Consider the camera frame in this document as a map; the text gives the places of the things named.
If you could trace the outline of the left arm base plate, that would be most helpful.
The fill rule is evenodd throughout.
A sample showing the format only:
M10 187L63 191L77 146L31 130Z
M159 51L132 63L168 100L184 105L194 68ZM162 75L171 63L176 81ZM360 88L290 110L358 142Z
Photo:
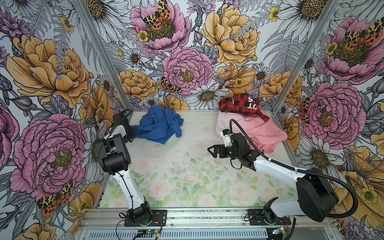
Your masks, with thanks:
M167 210L153 210L144 212L142 210L131 210L127 212L125 227L164 227L167 222Z

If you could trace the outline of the red black plaid cloth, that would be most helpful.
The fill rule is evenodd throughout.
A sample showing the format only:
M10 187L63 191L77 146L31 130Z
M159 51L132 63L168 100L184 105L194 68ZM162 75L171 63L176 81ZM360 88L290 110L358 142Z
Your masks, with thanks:
M224 113L240 114L245 117L260 117L264 122L270 118L262 112L260 99L253 99L248 94L235 95L222 99L219 102L219 110Z

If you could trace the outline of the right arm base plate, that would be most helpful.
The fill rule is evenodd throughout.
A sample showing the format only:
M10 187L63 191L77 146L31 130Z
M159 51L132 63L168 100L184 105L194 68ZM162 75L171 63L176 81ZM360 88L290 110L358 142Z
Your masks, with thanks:
M290 218L279 218L272 212L264 209L248 209L244 221L249 222L251 226L287 226L291 224Z

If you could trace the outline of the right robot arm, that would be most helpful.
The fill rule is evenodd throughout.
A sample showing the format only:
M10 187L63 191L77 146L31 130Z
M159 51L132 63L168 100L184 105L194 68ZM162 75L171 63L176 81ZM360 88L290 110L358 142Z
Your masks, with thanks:
M240 133L224 130L221 136L224 140L222 145L208 148L213 158L239 160L243 167L274 177L297 192L294 199L274 197L269 200L261 214L266 223L274 224L284 217L301 216L322 222L338 203L337 194L320 170L313 168L307 171L273 160L258 150L252 150L246 137Z

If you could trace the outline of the blue cloth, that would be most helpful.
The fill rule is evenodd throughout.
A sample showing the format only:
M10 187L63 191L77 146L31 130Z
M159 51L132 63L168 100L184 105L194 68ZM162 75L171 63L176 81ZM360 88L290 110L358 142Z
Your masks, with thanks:
M181 116L171 108L152 106L142 117L140 124L132 128L135 130L135 138L164 145L173 135L177 138L182 136L183 123Z

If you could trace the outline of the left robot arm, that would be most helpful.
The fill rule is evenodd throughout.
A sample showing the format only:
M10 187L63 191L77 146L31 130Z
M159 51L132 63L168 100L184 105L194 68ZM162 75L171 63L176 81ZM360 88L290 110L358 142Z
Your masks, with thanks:
M132 113L132 110L124 110L114 115L112 128L102 139L95 141L95 148L102 170L117 181L127 199L129 209L124 218L129 223L147 226L152 221L153 213L129 169L132 160L127 143L132 142L135 136L129 122Z

